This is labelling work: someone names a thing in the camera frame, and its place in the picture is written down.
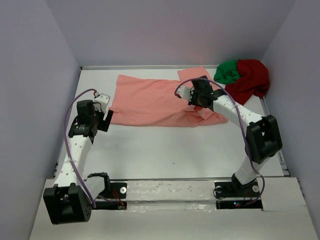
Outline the pink t shirt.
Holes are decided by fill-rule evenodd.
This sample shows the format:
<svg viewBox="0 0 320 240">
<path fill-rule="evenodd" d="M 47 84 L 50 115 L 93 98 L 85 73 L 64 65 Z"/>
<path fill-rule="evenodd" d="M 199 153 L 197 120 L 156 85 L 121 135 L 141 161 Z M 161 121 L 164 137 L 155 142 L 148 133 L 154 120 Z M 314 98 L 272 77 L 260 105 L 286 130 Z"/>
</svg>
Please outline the pink t shirt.
<svg viewBox="0 0 320 240">
<path fill-rule="evenodd" d="M 110 107 L 113 111 L 111 123 L 135 127 L 197 127 L 228 122 L 223 115 L 188 105 L 174 95 L 180 83 L 203 76 L 211 78 L 202 66 L 178 71 L 178 80 L 119 75 Z"/>
</svg>

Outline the red t shirt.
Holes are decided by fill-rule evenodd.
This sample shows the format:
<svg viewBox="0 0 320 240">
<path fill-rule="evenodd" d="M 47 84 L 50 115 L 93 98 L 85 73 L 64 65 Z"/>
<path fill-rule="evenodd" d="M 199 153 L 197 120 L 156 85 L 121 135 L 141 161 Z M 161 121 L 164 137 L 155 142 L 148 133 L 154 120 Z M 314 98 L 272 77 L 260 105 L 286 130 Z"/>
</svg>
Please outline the red t shirt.
<svg viewBox="0 0 320 240">
<path fill-rule="evenodd" d="M 240 78 L 226 85 L 225 90 L 239 104 L 244 105 L 251 96 L 262 98 L 270 87 L 269 71 L 256 59 L 239 59 L 236 70 Z"/>
</svg>

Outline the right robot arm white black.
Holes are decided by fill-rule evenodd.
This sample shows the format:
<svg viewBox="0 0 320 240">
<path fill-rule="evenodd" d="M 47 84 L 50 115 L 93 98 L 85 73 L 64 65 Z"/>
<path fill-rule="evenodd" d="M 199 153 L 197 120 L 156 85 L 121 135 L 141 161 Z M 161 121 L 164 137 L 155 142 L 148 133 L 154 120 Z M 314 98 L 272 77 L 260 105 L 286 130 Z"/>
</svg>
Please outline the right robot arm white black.
<svg viewBox="0 0 320 240">
<path fill-rule="evenodd" d="M 221 86 L 214 90 L 214 82 L 205 76 L 193 78 L 191 83 L 189 105 L 218 113 L 240 128 L 245 159 L 231 180 L 219 186 L 217 193 L 220 198 L 243 197 L 255 187 L 265 163 L 283 147 L 277 119 L 271 114 L 263 116 L 252 112 L 237 103 Z"/>
</svg>

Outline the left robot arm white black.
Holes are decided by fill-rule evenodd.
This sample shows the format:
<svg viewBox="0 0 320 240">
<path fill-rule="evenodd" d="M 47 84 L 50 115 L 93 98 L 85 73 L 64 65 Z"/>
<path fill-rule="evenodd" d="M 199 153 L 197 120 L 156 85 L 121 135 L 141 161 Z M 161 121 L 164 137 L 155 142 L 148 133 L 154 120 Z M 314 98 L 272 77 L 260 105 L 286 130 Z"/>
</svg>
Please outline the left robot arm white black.
<svg viewBox="0 0 320 240">
<path fill-rule="evenodd" d="M 89 151 L 99 131 L 107 132 L 113 116 L 108 109 L 110 97 L 102 94 L 94 100 L 76 104 L 77 115 L 66 137 L 67 154 L 52 187 L 43 192 L 43 200 L 53 225 L 88 222 L 95 199 L 110 194 L 106 172 L 83 176 Z"/>
</svg>

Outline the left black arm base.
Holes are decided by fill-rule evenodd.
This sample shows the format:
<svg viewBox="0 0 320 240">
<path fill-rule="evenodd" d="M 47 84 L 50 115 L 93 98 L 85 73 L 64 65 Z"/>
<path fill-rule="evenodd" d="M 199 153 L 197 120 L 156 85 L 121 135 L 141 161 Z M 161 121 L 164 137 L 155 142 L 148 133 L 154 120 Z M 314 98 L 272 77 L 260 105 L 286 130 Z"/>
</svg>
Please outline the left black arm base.
<svg viewBox="0 0 320 240">
<path fill-rule="evenodd" d="M 111 181 L 110 190 L 103 190 L 95 199 L 95 210 L 126 210 L 128 205 L 127 192 L 127 181 Z"/>
</svg>

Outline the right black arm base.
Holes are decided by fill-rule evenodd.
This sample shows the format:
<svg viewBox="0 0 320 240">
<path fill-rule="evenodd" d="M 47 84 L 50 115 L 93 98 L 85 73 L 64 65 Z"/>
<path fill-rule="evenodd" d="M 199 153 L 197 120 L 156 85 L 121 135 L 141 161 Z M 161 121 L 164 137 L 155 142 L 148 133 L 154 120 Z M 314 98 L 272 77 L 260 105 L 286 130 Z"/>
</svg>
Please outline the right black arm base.
<svg viewBox="0 0 320 240">
<path fill-rule="evenodd" d="M 263 209 L 260 188 L 256 180 L 240 189 L 233 189 L 231 181 L 218 181 L 212 191 L 217 210 Z"/>
</svg>

